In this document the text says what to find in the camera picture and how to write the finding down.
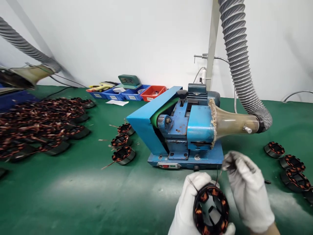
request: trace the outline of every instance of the wall-mounted pipe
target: wall-mounted pipe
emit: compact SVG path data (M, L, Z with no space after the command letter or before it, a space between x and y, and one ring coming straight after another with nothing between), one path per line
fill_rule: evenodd
M261 132L269 129L273 119L254 90L248 46L244 0L218 0L222 28L231 76L240 102L248 114L255 115L264 124Z
M61 66L58 64L58 62L45 55L40 50L31 45L28 41L26 41L2 17L0 17L0 35L26 55L29 55L35 60L41 62L46 67L50 68L54 73L61 71Z

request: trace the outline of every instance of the gloved hand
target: gloved hand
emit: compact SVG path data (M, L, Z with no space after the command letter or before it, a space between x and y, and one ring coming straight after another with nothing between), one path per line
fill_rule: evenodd
M222 169L227 170L236 207L243 223L255 233L264 233L274 223L264 178L258 166L247 156L229 151Z
M175 216L168 235L199 235L193 220L193 205L197 190L211 181L211 177L205 172L194 172L186 176L183 191L176 205ZM235 225L229 223L225 235L234 235Z

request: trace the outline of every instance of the metal bolt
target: metal bolt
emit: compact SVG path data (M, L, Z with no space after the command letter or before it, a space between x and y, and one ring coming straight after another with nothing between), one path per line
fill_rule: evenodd
M199 154L196 154L196 155L195 155L195 160L196 160L196 161L199 161L199 160L200 160L200 155L199 155Z
M247 126L243 126L242 129L243 129L244 131L246 131L248 134L251 134L251 133L252 133L252 129L249 128L249 127L247 127Z

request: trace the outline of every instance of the pile of stators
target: pile of stators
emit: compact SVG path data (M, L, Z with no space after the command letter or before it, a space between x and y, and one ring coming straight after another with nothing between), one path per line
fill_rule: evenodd
M0 161L18 162L44 152L55 156L70 147L69 139L81 139L90 133L78 123L89 116L85 109L92 100L81 98L21 103L0 114Z
M264 147L265 152L272 158L278 159L284 169L280 173L280 179L290 190L295 193L303 193L304 198L313 206L313 187L303 174L306 167L303 162L294 155L285 155L285 149L276 142L270 142Z

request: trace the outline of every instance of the blue machine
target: blue machine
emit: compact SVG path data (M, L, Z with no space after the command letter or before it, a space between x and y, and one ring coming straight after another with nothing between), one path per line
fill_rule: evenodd
M174 86L127 117L151 151L148 163L161 168L216 169L223 161L220 140L214 143L209 100L220 95L203 84L188 91Z

